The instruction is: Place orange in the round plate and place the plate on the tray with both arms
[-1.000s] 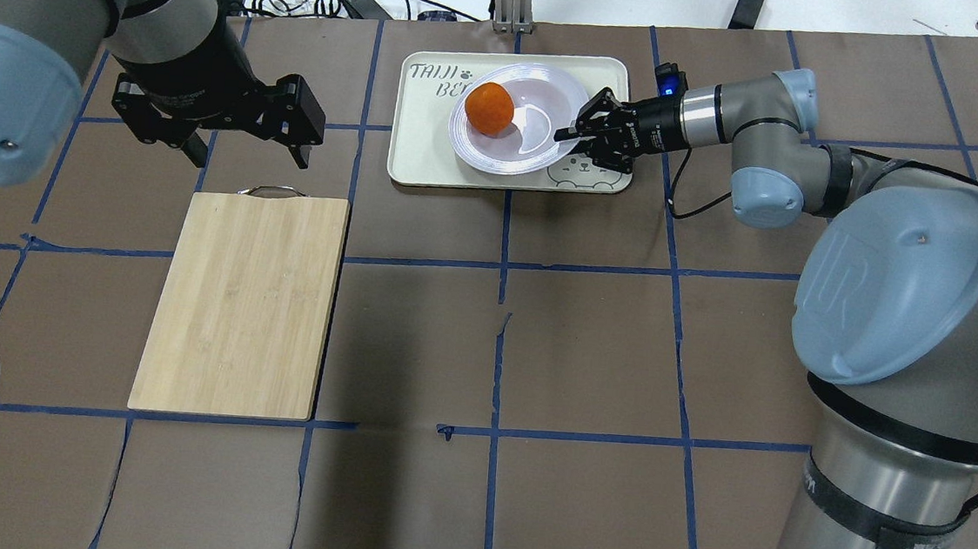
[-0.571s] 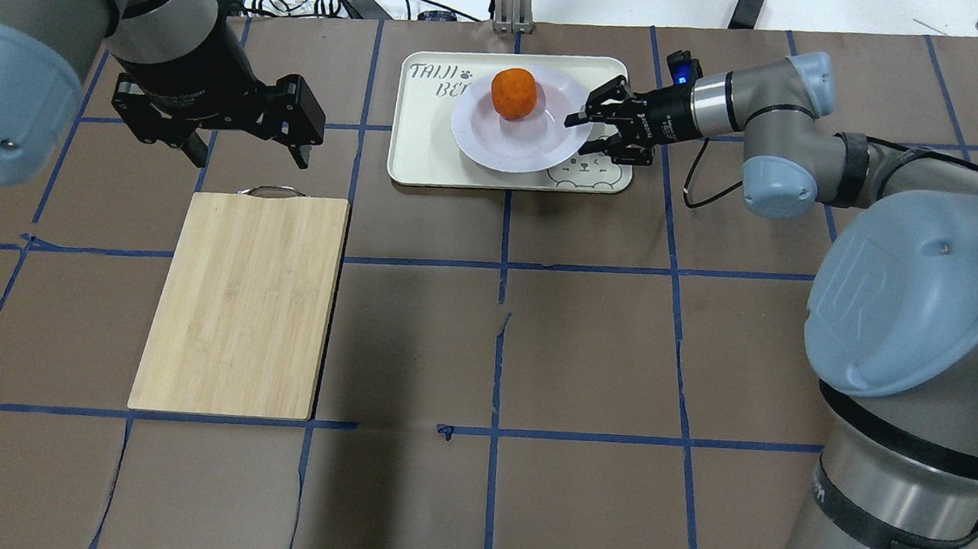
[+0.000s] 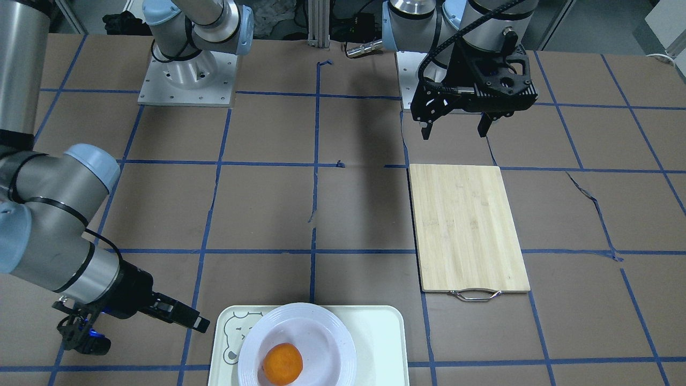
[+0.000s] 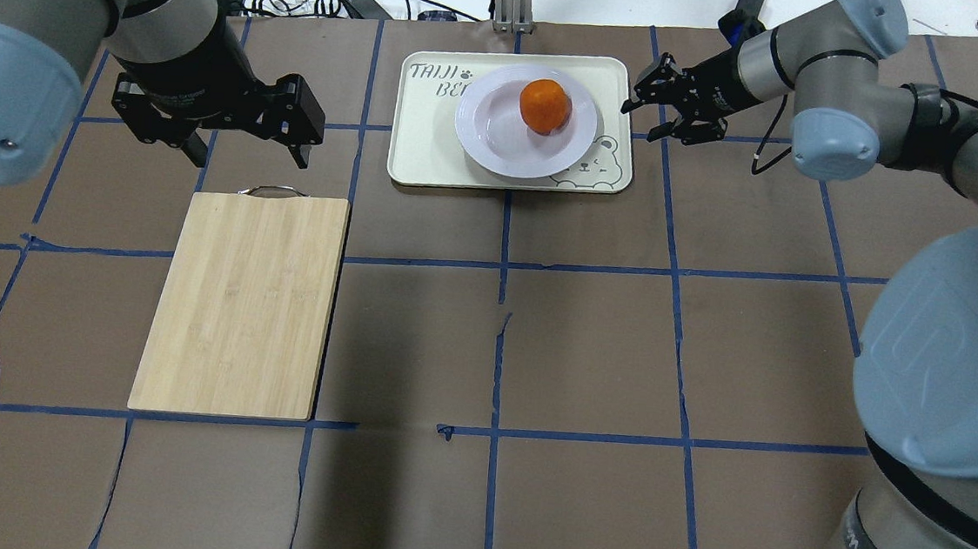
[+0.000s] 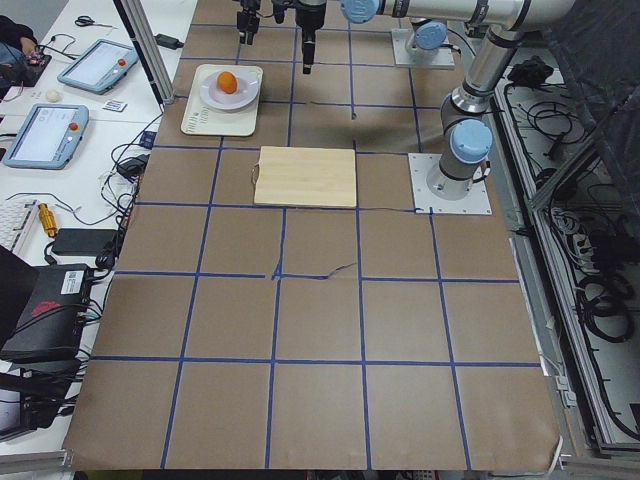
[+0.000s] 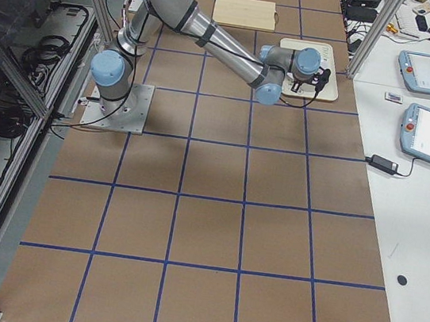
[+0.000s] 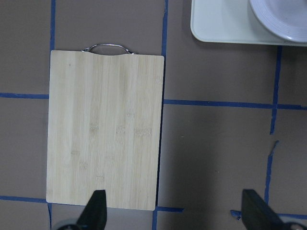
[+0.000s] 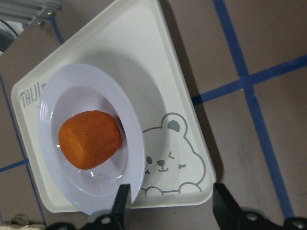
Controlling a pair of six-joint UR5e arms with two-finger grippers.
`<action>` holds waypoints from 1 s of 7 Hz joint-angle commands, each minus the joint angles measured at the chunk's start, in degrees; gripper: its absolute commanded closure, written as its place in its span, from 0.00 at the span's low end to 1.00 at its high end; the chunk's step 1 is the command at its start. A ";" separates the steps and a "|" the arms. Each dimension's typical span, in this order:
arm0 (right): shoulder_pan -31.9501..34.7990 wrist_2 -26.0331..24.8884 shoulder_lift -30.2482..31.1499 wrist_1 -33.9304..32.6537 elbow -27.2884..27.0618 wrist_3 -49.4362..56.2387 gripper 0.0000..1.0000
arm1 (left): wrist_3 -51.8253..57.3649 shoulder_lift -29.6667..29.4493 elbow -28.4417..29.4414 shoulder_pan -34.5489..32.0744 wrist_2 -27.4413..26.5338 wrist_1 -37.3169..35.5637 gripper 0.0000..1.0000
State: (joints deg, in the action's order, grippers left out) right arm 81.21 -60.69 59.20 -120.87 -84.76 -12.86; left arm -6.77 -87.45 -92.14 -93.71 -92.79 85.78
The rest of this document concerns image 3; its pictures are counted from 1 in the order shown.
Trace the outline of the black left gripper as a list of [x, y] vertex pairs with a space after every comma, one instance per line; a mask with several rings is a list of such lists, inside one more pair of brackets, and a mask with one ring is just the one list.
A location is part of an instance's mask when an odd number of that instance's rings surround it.
[[456, 42], [443, 80], [418, 86], [410, 112], [420, 122], [424, 141], [430, 138], [433, 122], [455, 109], [482, 113], [477, 130], [485, 138], [496, 117], [527, 110], [537, 98], [522, 44], [504, 55]]

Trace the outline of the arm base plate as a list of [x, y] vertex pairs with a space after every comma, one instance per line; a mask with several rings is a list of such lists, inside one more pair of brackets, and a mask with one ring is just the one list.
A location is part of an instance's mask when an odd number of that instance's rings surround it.
[[399, 91], [402, 109], [406, 113], [410, 113], [410, 105], [419, 83], [418, 68], [425, 56], [424, 52], [398, 51], [396, 53]]
[[162, 63], [153, 58], [138, 103], [149, 106], [232, 107], [240, 58], [204, 50], [188, 61]]

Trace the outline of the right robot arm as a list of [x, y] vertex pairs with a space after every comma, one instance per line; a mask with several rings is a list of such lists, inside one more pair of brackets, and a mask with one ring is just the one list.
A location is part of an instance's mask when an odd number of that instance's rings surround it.
[[[93, 328], [105, 313], [141, 312], [204, 333], [209, 320], [153, 291], [151, 274], [85, 239], [88, 225], [121, 171], [108, 152], [75, 144], [62, 156], [36, 152], [34, 122], [52, 1], [2, 1], [2, 273], [61, 296], [57, 330], [66, 350], [102, 356], [111, 342]], [[245, 55], [255, 17], [233, 1], [145, 1], [152, 52], [170, 83], [201, 87], [218, 80], [213, 52]]]

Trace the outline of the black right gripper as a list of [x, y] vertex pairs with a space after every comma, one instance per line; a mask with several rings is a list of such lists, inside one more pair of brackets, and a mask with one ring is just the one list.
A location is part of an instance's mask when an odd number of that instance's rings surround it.
[[75, 301], [67, 307], [55, 301], [54, 308], [67, 314], [57, 325], [62, 336], [64, 350], [80, 354], [103, 356], [112, 345], [104, 334], [96, 332], [94, 325], [102, 313], [113, 317], [130, 318], [137, 312], [158, 318], [163, 322], [176, 323], [204, 334], [210, 325], [207, 318], [181, 301], [152, 291], [151, 274], [133, 265], [124, 265], [112, 287], [98, 300], [91, 303]]

